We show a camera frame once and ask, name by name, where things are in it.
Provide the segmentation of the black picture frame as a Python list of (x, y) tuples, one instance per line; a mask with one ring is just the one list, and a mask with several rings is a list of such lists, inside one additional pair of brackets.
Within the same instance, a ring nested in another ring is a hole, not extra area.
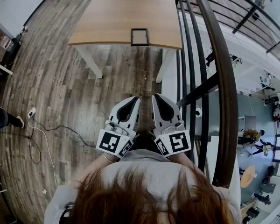
[(131, 46), (149, 46), (149, 37), (147, 28), (131, 29)]

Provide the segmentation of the person's dark trousers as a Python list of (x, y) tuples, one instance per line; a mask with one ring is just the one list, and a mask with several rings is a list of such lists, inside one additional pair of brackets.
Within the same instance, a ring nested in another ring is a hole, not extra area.
[(148, 151), (155, 152), (157, 154), (161, 154), (153, 138), (154, 136), (151, 133), (149, 133), (149, 131), (140, 130), (137, 133), (137, 137), (135, 137), (133, 140), (133, 145), (130, 148), (130, 151), (145, 149)]

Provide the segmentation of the round wooden table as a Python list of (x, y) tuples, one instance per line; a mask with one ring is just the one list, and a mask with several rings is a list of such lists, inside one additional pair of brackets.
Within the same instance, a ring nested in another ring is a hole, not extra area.
[(240, 186), (241, 188), (247, 188), (257, 177), (256, 169), (254, 166), (249, 166), (246, 170), (239, 169), (240, 174)]

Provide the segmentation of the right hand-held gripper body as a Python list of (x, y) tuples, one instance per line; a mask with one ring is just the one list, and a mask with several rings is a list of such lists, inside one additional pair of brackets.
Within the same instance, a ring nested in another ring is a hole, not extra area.
[(189, 130), (184, 124), (173, 124), (149, 131), (161, 155), (170, 157), (191, 150)]

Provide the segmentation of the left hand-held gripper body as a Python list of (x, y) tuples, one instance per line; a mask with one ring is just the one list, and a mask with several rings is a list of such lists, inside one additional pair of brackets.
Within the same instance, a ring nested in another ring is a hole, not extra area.
[(139, 134), (127, 127), (107, 121), (105, 128), (100, 129), (96, 148), (102, 153), (123, 158), (134, 144)]

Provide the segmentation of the person's right forearm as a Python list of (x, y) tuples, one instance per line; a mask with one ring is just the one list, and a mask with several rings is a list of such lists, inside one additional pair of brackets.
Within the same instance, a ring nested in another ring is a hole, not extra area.
[(186, 156), (185, 153), (179, 153), (179, 154), (174, 154), (172, 156), (169, 156), (169, 160), (171, 162), (183, 165), (187, 168), (194, 168), (195, 167), (193, 162)]

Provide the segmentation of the grey knit sweater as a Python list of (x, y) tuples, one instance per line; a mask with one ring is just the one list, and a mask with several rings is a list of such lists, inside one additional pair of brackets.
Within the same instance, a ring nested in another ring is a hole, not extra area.
[(238, 202), (227, 188), (210, 184), (152, 151), (127, 152), (116, 163), (100, 155), (46, 208), (44, 224), (240, 224)]

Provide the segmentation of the white table leg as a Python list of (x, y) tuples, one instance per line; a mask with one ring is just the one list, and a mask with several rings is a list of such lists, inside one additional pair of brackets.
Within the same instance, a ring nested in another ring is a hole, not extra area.
[(87, 50), (85, 45), (75, 45), (74, 46), (80, 56), (85, 60), (86, 64), (92, 70), (92, 72), (96, 75), (97, 78), (103, 78), (103, 74), (97, 64), (94, 62), (90, 52)]
[(156, 77), (156, 83), (160, 83), (163, 80), (163, 76), (166, 70), (170, 66), (174, 56), (176, 54), (176, 49), (167, 49), (162, 60), (161, 67), (159, 69), (158, 75)]

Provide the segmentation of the clear plastic container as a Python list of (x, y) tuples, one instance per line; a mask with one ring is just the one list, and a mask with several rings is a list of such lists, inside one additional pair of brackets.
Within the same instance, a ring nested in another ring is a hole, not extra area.
[(14, 47), (14, 42), (8, 37), (8, 36), (3, 36), (0, 40), (0, 46), (6, 50), (6, 51), (11, 51)]

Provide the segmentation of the person's left forearm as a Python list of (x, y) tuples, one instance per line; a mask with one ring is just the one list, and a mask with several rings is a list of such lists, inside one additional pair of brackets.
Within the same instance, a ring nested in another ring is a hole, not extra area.
[(115, 155), (108, 154), (108, 153), (101, 153), (101, 155), (109, 162), (109, 163), (116, 163), (119, 161), (119, 158)]

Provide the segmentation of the dark metal railing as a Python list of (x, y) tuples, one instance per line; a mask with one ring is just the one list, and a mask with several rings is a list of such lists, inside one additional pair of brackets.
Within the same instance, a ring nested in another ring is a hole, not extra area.
[(252, 0), (208, 0), (218, 21), (280, 61), (280, 26)]
[(198, 168), (204, 171), (209, 136), (209, 93), (219, 94), (219, 141), (212, 184), (229, 187), (236, 160), (238, 140), (238, 99), (236, 82), (224, 35), (207, 0), (196, 0), (204, 20), (212, 47), (216, 73), (207, 77), (202, 39), (189, 0), (175, 0), (180, 26), (182, 49), (176, 52), (177, 106), (182, 118), (189, 114), (188, 134), (194, 146), (196, 129), (196, 101), (202, 101), (202, 121)]

